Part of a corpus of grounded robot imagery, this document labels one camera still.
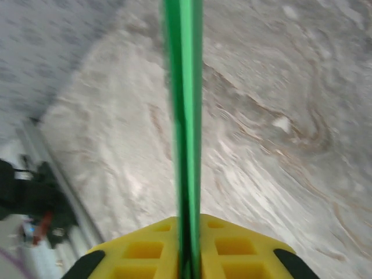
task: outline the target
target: gray wall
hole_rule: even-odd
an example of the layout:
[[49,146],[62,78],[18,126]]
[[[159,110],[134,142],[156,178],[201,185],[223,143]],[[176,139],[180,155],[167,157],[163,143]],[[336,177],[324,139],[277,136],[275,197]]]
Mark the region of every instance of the gray wall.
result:
[[39,117],[123,0],[0,0],[0,145]]

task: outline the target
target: purple cord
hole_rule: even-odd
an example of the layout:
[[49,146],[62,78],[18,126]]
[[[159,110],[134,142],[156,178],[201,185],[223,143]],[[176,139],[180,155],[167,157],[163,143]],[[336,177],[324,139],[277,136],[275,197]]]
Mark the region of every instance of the purple cord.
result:
[[5,258],[5,260],[11,262],[15,268],[22,272],[25,278],[34,279],[30,272],[24,267],[23,263],[20,260],[15,259],[7,251],[0,248],[0,255]]

